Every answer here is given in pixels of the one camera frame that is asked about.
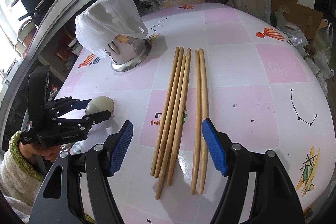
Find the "person's left hand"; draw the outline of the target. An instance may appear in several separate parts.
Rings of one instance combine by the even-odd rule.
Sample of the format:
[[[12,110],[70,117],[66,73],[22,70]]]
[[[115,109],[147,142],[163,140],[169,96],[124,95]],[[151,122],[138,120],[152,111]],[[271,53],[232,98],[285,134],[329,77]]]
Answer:
[[[18,143],[18,149],[27,162],[34,165],[37,163],[36,156],[42,156],[50,162],[54,162],[60,152],[60,146],[43,147],[39,143],[22,144]]]

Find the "left forearm fuzzy sleeve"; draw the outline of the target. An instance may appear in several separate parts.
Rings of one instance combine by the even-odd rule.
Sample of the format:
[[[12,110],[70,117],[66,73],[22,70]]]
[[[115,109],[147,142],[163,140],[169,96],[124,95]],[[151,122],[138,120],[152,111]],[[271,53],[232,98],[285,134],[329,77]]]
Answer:
[[[26,161],[18,148],[20,132],[9,141],[1,162],[1,192],[19,218],[27,223],[33,203],[43,182],[43,175]]]

